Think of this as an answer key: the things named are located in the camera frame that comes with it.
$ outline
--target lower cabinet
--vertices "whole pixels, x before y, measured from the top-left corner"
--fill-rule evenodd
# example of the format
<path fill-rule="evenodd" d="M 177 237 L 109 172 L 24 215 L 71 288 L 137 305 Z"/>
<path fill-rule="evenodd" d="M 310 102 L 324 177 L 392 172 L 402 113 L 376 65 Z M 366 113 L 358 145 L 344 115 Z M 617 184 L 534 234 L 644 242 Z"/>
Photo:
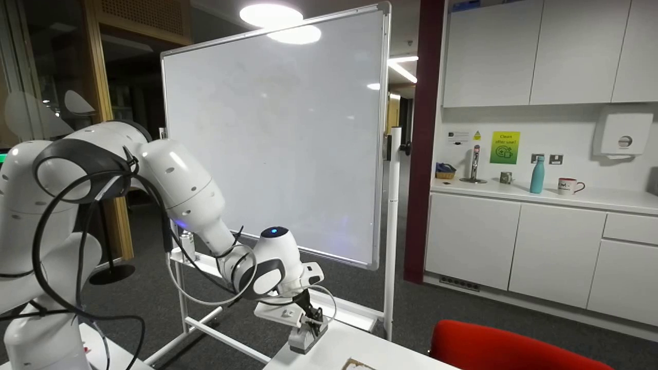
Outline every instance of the lower cabinet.
<path fill-rule="evenodd" d="M 603 213 L 525 203 L 510 291 L 585 309 L 604 218 Z"/>
<path fill-rule="evenodd" d="M 658 246 L 603 241 L 588 309 L 658 326 Z"/>
<path fill-rule="evenodd" d="M 520 203 L 429 196 L 425 271 L 505 291 Z"/>

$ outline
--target kitchen cabinet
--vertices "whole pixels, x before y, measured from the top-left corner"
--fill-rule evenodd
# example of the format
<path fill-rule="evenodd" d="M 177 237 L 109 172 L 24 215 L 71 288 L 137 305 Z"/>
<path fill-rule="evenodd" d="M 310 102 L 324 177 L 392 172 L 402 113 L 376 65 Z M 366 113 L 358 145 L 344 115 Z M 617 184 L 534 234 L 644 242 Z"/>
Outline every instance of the kitchen cabinet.
<path fill-rule="evenodd" d="M 585 309 L 604 215 L 525 203 L 510 291 Z"/>
<path fill-rule="evenodd" d="M 614 103 L 658 102 L 658 2 L 633 0 L 614 82 Z"/>
<path fill-rule="evenodd" d="M 520 203 L 429 196 L 425 271 L 505 291 Z"/>
<path fill-rule="evenodd" d="M 603 241 L 588 309 L 658 326 L 658 246 Z"/>
<path fill-rule="evenodd" d="M 531 105 L 609 103 L 627 12 L 629 0 L 544 0 Z"/>
<path fill-rule="evenodd" d="M 528 105 L 543 0 L 448 18 L 444 107 Z"/>

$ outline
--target paper towel dispenser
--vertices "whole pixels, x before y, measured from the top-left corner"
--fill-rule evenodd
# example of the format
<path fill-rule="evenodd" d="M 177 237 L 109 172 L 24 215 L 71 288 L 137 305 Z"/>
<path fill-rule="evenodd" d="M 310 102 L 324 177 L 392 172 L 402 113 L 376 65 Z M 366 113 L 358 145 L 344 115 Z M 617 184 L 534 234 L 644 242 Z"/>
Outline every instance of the paper towel dispenser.
<path fill-rule="evenodd" d="M 594 157 L 631 159 L 644 153 L 653 113 L 607 113 L 594 130 Z"/>

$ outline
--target red chair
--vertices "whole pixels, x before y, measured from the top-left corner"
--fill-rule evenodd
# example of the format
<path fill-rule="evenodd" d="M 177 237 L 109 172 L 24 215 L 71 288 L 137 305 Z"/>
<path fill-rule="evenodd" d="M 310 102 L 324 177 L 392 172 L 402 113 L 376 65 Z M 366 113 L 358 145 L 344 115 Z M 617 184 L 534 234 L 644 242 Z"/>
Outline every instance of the red chair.
<path fill-rule="evenodd" d="M 461 320 L 436 324 L 429 355 L 461 370 L 612 370 L 531 338 Z"/>

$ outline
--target blue bottle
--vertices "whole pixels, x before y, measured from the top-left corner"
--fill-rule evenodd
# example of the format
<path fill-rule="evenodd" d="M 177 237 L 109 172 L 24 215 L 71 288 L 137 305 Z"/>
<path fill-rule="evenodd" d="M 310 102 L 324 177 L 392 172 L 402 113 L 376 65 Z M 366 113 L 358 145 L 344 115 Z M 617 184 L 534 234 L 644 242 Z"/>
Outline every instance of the blue bottle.
<path fill-rule="evenodd" d="M 541 194 L 543 191 L 543 176 L 544 176 L 543 157 L 538 157 L 534 161 L 534 169 L 532 169 L 531 194 Z"/>

